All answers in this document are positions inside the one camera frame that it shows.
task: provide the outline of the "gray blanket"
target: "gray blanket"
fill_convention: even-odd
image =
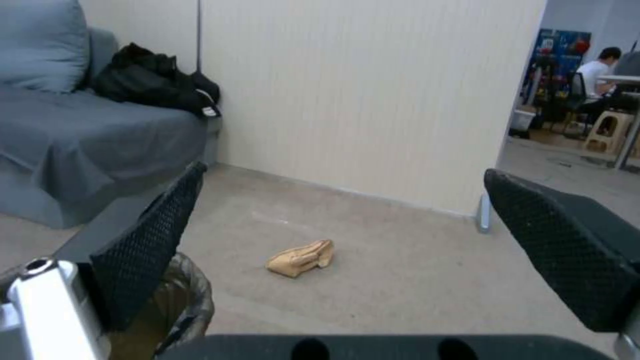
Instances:
[[[0,163],[61,202],[184,167],[201,155],[205,132],[186,111],[0,85]]]

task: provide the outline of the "beige plastic stool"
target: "beige plastic stool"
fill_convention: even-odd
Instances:
[[[613,132],[609,130],[609,134],[598,134],[598,130],[606,118],[611,118]],[[605,111],[598,118],[593,129],[589,132],[587,140],[584,142],[584,148],[592,151],[604,151],[607,154],[614,154],[625,142],[629,125],[634,121],[634,116],[625,113],[616,113],[614,111]]]
[[[640,158],[640,135],[636,139],[636,144],[631,148],[629,156],[631,158]]]

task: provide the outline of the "white wall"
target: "white wall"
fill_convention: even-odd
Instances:
[[[585,61],[609,46],[627,52],[640,33],[640,0],[548,0],[541,27],[590,32]]]
[[[617,46],[626,53],[639,35],[640,0],[615,0],[594,50],[599,53],[605,47]]]
[[[614,0],[548,0],[541,27],[599,33],[613,2]]]
[[[471,215],[545,0],[206,0],[221,160]]]
[[[177,55],[184,72],[196,67],[197,0],[80,0],[90,26],[115,33],[121,46],[135,42]]]

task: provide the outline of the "blue poster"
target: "blue poster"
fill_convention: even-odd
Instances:
[[[555,83],[556,95],[564,96],[568,93],[569,84],[567,74],[575,72],[582,65],[582,58],[589,50],[591,33],[579,31],[564,31],[552,29],[540,29],[536,46],[529,60],[529,70],[525,77],[524,90],[528,90],[528,85],[536,71],[535,65],[541,61],[550,62],[553,66],[553,74],[544,73],[538,95],[545,95],[548,81]]]

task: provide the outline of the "white t-shirt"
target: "white t-shirt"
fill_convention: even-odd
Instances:
[[[609,71],[609,66],[599,62],[598,60],[590,61],[578,68],[577,72],[580,72],[584,78],[584,91],[587,93],[588,97],[594,99],[600,98],[600,95],[598,95],[598,92],[596,91],[596,86],[604,84],[605,81],[598,80],[598,78],[603,75],[608,75]]]

